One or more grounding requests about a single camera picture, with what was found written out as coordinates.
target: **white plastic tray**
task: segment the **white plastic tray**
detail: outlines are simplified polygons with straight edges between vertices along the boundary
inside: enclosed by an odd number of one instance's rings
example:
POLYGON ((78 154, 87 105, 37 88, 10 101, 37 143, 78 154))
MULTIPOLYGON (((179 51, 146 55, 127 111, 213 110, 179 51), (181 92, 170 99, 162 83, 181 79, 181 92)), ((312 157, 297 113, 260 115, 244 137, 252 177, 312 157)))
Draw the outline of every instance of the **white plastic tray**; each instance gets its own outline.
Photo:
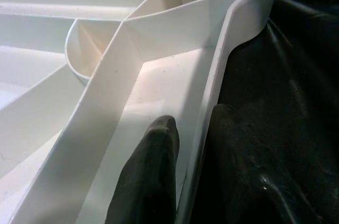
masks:
MULTIPOLYGON (((3 138, 13 138, 12 134, 0 137, 0 144, 8 145, 13 152, 13 161, 21 163, 8 165, 0 180, 0 213, 9 209, 2 223, 25 193, 85 84, 72 117, 11 223, 104 223, 121 169, 149 123, 163 114, 175 117, 180 135, 177 223, 187 223, 210 113, 218 99, 227 57, 237 45, 263 29, 273 0, 112 0, 110 4, 108 0, 64 0, 66 5, 56 6, 62 12, 52 12, 46 1, 30 5, 33 9, 29 12, 41 18, 41 13, 51 11, 51 19, 72 20, 65 51, 73 74, 64 65, 40 83, 49 85, 46 96, 56 104, 50 102, 42 113, 34 112, 40 119, 35 123, 37 127, 24 121, 16 124, 17 128, 23 124, 30 128, 31 138, 27 131, 10 144, 3 138), (65 18, 68 6, 74 6, 75 1, 81 4, 81 13, 72 14, 71 10, 72 15, 65 18), (93 12, 100 6, 119 11, 118 16, 107 18, 109 13, 102 16, 93 12), (83 8, 93 14, 85 17, 83 8), (124 10, 126 17, 121 20, 124 10), (72 96, 56 100, 55 96, 64 92, 72 96), (65 110, 64 116, 58 114, 61 109, 65 110), (37 131, 44 128, 41 124, 46 126, 58 117, 63 117, 60 123, 39 139, 37 131), (25 179, 13 185, 20 177, 25 179)), ((5 11, 13 10, 26 19, 22 15, 26 12, 24 5, 14 10, 12 3, 5 6, 5 11)), ((34 88, 41 89, 40 84, 34 88)), ((43 93, 31 98, 22 95, 18 100, 27 107, 41 96, 43 93)), ((12 112, 13 117, 20 114, 27 114, 27 110, 12 112)), ((28 115, 23 119, 31 120, 28 115)))

